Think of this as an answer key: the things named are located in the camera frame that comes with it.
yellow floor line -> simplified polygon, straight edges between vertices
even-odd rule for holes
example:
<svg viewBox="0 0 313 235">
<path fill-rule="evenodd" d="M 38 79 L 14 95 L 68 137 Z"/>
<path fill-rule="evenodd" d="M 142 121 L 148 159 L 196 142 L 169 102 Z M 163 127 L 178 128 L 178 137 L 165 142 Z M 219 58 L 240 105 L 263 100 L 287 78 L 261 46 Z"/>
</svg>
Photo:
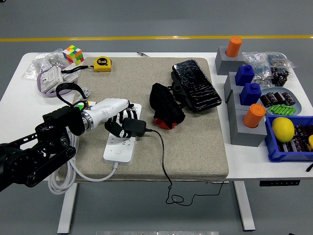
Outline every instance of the yellow floor line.
<svg viewBox="0 0 313 235">
<path fill-rule="evenodd" d="M 0 42 L 229 39 L 234 35 L 0 38 Z M 236 35 L 242 39 L 313 39 L 313 35 Z"/>
</svg>

tape measure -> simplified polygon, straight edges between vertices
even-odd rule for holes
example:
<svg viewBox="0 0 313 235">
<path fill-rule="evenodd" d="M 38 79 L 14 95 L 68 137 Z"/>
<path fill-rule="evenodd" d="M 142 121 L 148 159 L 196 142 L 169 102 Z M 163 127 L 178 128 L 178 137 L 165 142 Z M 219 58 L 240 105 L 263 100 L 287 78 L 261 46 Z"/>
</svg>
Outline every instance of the tape measure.
<svg viewBox="0 0 313 235">
<path fill-rule="evenodd" d="M 94 60 L 93 68 L 96 72 L 111 72 L 112 61 L 110 58 L 100 56 Z"/>
</svg>

rubik's cube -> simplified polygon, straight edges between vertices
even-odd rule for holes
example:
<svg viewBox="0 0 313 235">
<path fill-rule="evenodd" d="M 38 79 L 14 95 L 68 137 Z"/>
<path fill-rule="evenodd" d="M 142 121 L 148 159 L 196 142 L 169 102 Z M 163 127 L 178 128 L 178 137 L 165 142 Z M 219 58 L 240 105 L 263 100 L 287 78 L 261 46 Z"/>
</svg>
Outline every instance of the rubik's cube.
<svg viewBox="0 0 313 235">
<path fill-rule="evenodd" d="M 74 45 L 69 46 L 67 49 L 63 50 L 64 57 L 71 63 L 79 65 L 84 61 L 83 52 Z"/>
</svg>

black cable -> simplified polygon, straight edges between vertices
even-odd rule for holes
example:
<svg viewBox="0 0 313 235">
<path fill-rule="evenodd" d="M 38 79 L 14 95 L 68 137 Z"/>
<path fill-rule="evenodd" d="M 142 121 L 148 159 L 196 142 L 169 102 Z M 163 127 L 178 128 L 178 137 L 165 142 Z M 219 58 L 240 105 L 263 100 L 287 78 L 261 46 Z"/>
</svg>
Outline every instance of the black cable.
<svg viewBox="0 0 313 235">
<path fill-rule="evenodd" d="M 83 97 L 84 100 L 79 100 L 74 104 L 71 104 L 70 102 L 66 101 L 60 94 L 61 91 L 64 90 L 75 90 L 78 91 L 80 93 L 80 95 Z M 55 89 L 55 92 L 57 94 L 57 97 L 63 101 L 65 104 L 67 104 L 70 107 L 74 107 L 75 105 L 79 104 L 79 103 L 83 103 L 83 109 L 81 111 L 83 111 L 87 106 L 88 106 L 88 101 L 87 101 L 87 97 L 84 93 L 84 91 L 82 90 L 82 88 L 80 86 L 78 86 L 76 83 L 61 83 L 60 85 L 58 85 Z"/>
<path fill-rule="evenodd" d="M 84 70 L 87 68 L 93 68 L 93 65 L 82 65 L 82 66 L 77 66 L 75 68 L 73 68 L 72 70 L 62 70 L 61 73 L 73 73 L 73 72 L 77 72 L 78 70 Z"/>
<path fill-rule="evenodd" d="M 307 169 L 306 169 L 306 172 L 309 172 L 310 170 L 312 170 L 313 168 L 313 164 L 311 164 Z"/>
<path fill-rule="evenodd" d="M 158 131 L 152 130 L 152 129 L 146 129 L 146 131 L 147 131 L 147 132 L 156 132 L 156 133 L 160 136 L 160 138 L 161 138 L 162 148 L 163 148 L 163 153 L 162 153 L 162 169 L 163 169 L 163 172 L 164 172 L 166 178 L 167 178 L 168 181 L 170 182 L 170 186 L 167 187 L 167 188 L 168 188 L 168 194 L 167 194 L 167 198 L 166 198 L 166 201 L 165 201 L 166 204 L 168 204 L 168 205 L 170 205 L 170 204 L 177 204 L 177 205 L 180 205 L 180 206 L 188 207 L 188 206 L 190 206 L 190 205 L 193 203 L 195 196 L 218 196 L 218 195 L 220 195 L 220 192 L 221 192 L 221 189 L 222 189 L 222 187 L 223 187 L 224 181 L 221 183 L 221 187 L 220 187 L 218 193 L 216 193 L 216 194 L 194 194 L 194 196 L 193 196 L 192 199 L 191 199 L 191 203 L 190 203 L 190 204 L 182 204 L 185 199 L 184 199 L 182 196 L 177 195 L 177 194 L 173 194 L 173 195 L 171 196 L 172 202 L 168 202 L 168 200 L 169 200 L 169 198 L 170 198 L 170 192 L 171 192 L 173 183 L 172 183 L 172 180 L 170 179 L 170 177 L 168 176 L 168 174 L 167 174 L 167 172 L 166 172 L 166 170 L 165 170 L 165 167 L 164 167 L 164 141 L 163 141 L 163 138 L 162 138 L 161 134 L 160 134 Z M 180 201 L 177 201 L 177 200 L 174 199 L 174 197 L 178 197 L 178 198 L 180 198 L 181 200 L 180 200 Z"/>
</svg>

blue cube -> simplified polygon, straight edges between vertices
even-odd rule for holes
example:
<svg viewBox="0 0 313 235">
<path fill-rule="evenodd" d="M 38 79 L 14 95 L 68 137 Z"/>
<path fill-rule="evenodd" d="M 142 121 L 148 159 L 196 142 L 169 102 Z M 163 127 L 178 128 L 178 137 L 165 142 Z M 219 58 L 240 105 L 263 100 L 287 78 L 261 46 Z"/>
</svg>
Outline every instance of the blue cube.
<svg viewBox="0 0 313 235">
<path fill-rule="evenodd" d="M 239 94 L 241 105 L 252 105 L 258 102 L 261 96 L 261 88 L 257 83 L 246 83 L 243 91 Z"/>
<path fill-rule="evenodd" d="M 236 85 L 244 86 L 246 83 L 251 83 L 254 78 L 254 71 L 251 65 L 239 66 L 235 75 Z"/>
</svg>

